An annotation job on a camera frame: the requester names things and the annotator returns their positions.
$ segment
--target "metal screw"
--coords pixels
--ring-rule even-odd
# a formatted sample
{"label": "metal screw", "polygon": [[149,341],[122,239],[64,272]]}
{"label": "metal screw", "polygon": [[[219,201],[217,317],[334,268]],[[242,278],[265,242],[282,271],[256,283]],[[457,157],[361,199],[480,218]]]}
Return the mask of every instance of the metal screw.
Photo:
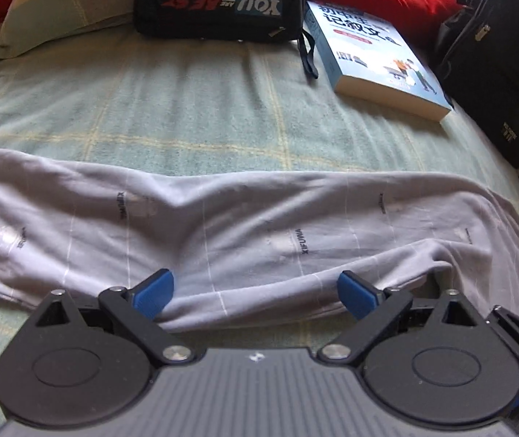
{"label": "metal screw", "polygon": [[329,359],[345,359],[350,356],[350,349],[340,343],[331,343],[322,349],[322,354]]}
{"label": "metal screw", "polygon": [[166,347],[162,352],[164,358],[170,361],[185,361],[190,358],[190,349],[183,347],[182,345],[171,345]]}

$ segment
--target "blanket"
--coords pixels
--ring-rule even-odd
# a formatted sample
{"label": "blanket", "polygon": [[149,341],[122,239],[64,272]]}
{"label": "blanket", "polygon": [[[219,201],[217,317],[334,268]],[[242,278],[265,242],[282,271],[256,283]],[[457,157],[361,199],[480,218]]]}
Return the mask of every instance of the blanket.
{"label": "blanket", "polygon": [[437,173],[162,176],[0,149],[0,296],[95,295],[161,267],[169,330],[276,323],[343,310],[349,269],[378,288],[432,273],[482,314],[519,315],[511,203]]}

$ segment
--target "book cover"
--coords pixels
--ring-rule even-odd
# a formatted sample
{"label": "book cover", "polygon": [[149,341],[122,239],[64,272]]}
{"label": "book cover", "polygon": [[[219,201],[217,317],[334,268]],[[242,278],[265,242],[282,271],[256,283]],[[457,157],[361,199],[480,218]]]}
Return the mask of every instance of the book cover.
{"label": "book cover", "polygon": [[435,75],[388,21],[313,1],[305,21],[335,92],[435,121],[450,112]]}

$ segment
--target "blue gripper pad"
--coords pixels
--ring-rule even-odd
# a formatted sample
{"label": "blue gripper pad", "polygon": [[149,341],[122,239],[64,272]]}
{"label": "blue gripper pad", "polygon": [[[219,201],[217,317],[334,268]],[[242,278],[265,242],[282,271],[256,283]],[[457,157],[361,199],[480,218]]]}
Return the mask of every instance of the blue gripper pad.
{"label": "blue gripper pad", "polygon": [[343,271],[336,283],[338,297],[355,319],[360,320],[385,300],[382,291],[351,271]]}
{"label": "blue gripper pad", "polygon": [[167,269],[156,271],[129,292],[132,307],[153,320],[173,298],[173,273]]}

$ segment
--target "backpack zipper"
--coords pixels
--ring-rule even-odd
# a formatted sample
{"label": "backpack zipper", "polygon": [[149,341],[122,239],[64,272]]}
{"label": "backpack zipper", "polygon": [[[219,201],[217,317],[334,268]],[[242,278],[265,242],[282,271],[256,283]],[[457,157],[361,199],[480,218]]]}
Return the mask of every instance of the backpack zipper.
{"label": "backpack zipper", "polygon": [[488,34],[490,32],[490,26],[488,26],[487,24],[483,25],[480,30],[476,33],[476,36],[474,36],[474,39],[478,42],[480,42],[482,40],[482,38],[484,36],[486,36],[486,34]]}

